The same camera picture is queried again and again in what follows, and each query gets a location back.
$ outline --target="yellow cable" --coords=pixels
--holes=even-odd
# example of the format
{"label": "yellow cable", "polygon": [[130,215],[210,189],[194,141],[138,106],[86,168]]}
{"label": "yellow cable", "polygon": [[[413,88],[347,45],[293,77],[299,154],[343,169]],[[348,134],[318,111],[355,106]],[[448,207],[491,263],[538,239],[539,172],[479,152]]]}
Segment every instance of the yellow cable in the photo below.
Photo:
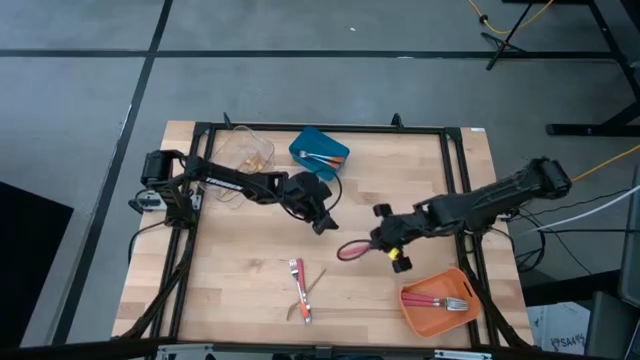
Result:
{"label": "yellow cable", "polygon": [[620,159],[622,157],[625,157],[625,156],[631,154],[632,152],[634,152],[634,151],[636,151],[638,149],[640,149],[640,145],[636,145],[631,150],[627,150],[627,151],[623,152],[622,154],[619,154],[619,155],[616,155],[616,156],[612,157],[611,159],[603,162],[602,164],[600,164],[600,165],[598,165],[598,166],[596,166],[596,167],[584,172],[581,175],[578,175],[578,176],[574,177],[573,179],[571,179],[571,181],[572,182],[576,182],[576,181],[582,180],[582,179],[586,178],[587,176],[593,174],[594,172],[602,169],[603,167],[611,164],[612,162],[614,162],[614,161],[616,161],[616,160],[618,160],[618,159]]}
{"label": "yellow cable", "polygon": [[[469,4],[471,4],[471,6],[473,6],[473,8],[475,9],[476,13],[478,14],[478,16],[482,16],[484,14],[482,14],[482,11],[480,11],[480,9],[478,9],[478,6],[473,2],[473,0],[467,0],[469,2]],[[518,28],[516,30],[520,30],[523,29],[527,26],[529,26],[538,16],[540,16],[545,10],[547,10],[547,8],[553,4],[555,0],[549,0],[549,2],[540,10],[538,10],[538,12],[533,15],[531,17],[531,19],[527,20],[524,24],[521,24],[520,26],[518,26]],[[493,31],[496,34],[508,34],[511,32],[511,30],[498,30],[496,28],[494,28],[493,26],[491,26],[491,24],[489,24],[489,22],[487,20],[484,20],[484,24],[487,25],[487,27]]]}

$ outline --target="tripod stand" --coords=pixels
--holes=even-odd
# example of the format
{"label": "tripod stand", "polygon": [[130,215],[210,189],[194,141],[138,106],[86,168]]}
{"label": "tripod stand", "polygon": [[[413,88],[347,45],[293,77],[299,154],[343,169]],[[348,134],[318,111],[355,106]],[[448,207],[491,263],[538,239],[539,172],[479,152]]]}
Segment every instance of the tripod stand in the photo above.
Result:
{"label": "tripod stand", "polygon": [[[513,26],[513,28],[511,29],[511,31],[509,32],[509,35],[507,36],[507,38],[505,40],[499,39],[493,35],[489,35],[486,32],[482,32],[480,33],[480,35],[485,38],[485,39],[489,39],[492,40],[496,43],[496,45],[498,45],[498,50],[496,50],[496,53],[493,55],[493,58],[489,61],[489,64],[487,64],[487,71],[490,71],[491,69],[493,69],[493,66],[496,64],[496,62],[498,61],[498,58],[500,58],[500,55],[502,55],[503,52],[505,52],[505,50],[509,49],[509,50],[515,50],[518,52],[526,52],[523,49],[511,45],[511,43],[509,43],[509,41],[511,40],[511,38],[513,37],[513,34],[515,34],[516,30],[518,30],[518,27],[520,27],[520,24],[522,23],[522,20],[524,20],[524,18],[527,16],[527,14],[529,13],[529,10],[531,10],[531,7],[533,6],[533,3],[535,2],[535,0],[530,0],[529,1],[529,5],[527,6],[527,8],[524,10],[524,12],[522,13],[522,15],[520,15],[520,18],[518,19],[518,22],[516,22],[516,24]],[[488,19],[487,15],[482,15],[480,17],[480,23],[484,24],[484,22]]]}

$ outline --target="fork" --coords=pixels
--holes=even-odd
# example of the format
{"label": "fork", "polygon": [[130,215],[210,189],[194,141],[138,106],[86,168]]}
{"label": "fork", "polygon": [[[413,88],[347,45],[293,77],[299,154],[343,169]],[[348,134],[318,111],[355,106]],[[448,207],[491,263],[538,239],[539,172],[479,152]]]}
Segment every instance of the fork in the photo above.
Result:
{"label": "fork", "polygon": [[300,150],[298,155],[300,155],[300,157],[303,158],[303,159],[313,159],[315,161],[319,161],[319,162],[321,162],[323,164],[331,166],[334,169],[339,168],[340,167],[340,163],[342,162],[342,160],[340,160],[340,161],[338,161],[338,160],[329,160],[329,159],[317,157],[317,156],[321,156],[321,155],[314,156],[313,154],[309,154],[308,152],[306,152],[304,150]]}
{"label": "fork", "polygon": [[296,280],[296,286],[298,287],[298,294],[300,295],[300,310],[302,311],[304,323],[306,325],[311,324],[311,305],[309,305],[309,302],[307,301],[306,289],[301,285],[301,283],[304,284],[304,280],[301,280],[301,277],[304,276],[304,272],[301,273],[298,269],[298,259],[289,260],[289,269],[291,270],[291,275]]}
{"label": "fork", "polygon": [[401,298],[405,306],[444,307],[447,311],[469,310],[469,304],[466,301],[452,297],[438,299],[427,295],[402,293]]}
{"label": "fork", "polygon": [[311,157],[315,159],[327,160],[334,163],[341,163],[344,161],[344,158],[342,156],[318,155],[318,154],[306,152],[304,150],[300,150],[298,154],[300,155],[301,158]]}

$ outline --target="white cable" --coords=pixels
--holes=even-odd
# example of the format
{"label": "white cable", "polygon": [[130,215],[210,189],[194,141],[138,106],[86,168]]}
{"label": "white cable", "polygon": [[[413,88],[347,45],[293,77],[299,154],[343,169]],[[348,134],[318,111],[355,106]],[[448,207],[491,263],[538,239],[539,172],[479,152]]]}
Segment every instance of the white cable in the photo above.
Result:
{"label": "white cable", "polygon": [[599,206],[599,207],[597,207],[597,208],[595,208],[595,209],[593,209],[593,210],[591,210],[591,211],[587,211],[587,212],[586,212],[586,213],[584,213],[584,214],[581,214],[581,215],[578,215],[578,216],[574,216],[574,217],[569,218],[569,219],[566,219],[566,220],[562,220],[562,221],[554,222],[553,224],[544,225],[544,226],[537,227],[537,228],[535,228],[535,229],[527,230],[527,231],[525,231],[525,232],[521,233],[520,235],[525,235],[525,234],[532,233],[532,232],[534,232],[534,231],[543,230],[543,229],[548,229],[548,228],[550,228],[550,227],[554,227],[554,226],[558,226],[558,225],[566,224],[566,223],[568,223],[568,222],[572,222],[572,221],[575,221],[575,220],[578,220],[578,219],[582,219],[583,217],[587,217],[587,216],[589,216],[589,215],[595,214],[595,213],[597,213],[598,211],[603,210],[603,209],[605,209],[605,208],[607,208],[607,207],[609,207],[609,206],[611,206],[611,205],[613,205],[613,204],[617,203],[618,201],[620,201],[620,200],[622,200],[622,199],[626,198],[627,196],[629,196],[629,195],[633,194],[634,192],[638,191],[638,189],[640,189],[640,185],[638,185],[638,186],[634,187],[633,189],[631,189],[631,190],[627,191],[626,193],[624,193],[624,194],[620,195],[619,197],[617,197],[617,198],[615,198],[615,199],[613,199],[613,200],[609,201],[608,203],[606,203],[606,204],[604,204],[604,205],[602,205],[602,206]]}

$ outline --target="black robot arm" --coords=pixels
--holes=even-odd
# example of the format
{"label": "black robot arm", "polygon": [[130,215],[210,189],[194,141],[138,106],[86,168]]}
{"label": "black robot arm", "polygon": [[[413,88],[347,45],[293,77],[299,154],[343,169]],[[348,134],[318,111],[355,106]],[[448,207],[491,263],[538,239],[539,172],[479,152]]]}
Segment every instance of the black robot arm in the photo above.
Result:
{"label": "black robot arm", "polygon": [[411,214],[393,215],[388,204],[374,207],[382,217],[371,231],[371,248],[389,253],[396,272],[411,268],[403,246],[420,237],[448,236],[459,231],[485,233],[496,217],[533,198],[565,196],[571,180],[557,161],[532,160],[524,169],[465,194],[439,195],[413,206]]}
{"label": "black robot arm", "polygon": [[[184,162],[185,171],[172,177],[176,159]],[[187,180],[238,191],[261,205],[280,204],[293,217],[312,223],[318,235],[326,229],[338,228],[324,206],[331,190],[313,173],[305,171],[291,178],[286,172],[246,174],[198,156],[187,157],[177,150],[157,150],[147,154],[140,181],[147,189],[157,192],[167,205],[169,226],[195,225],[191,200],[179,188]]]}

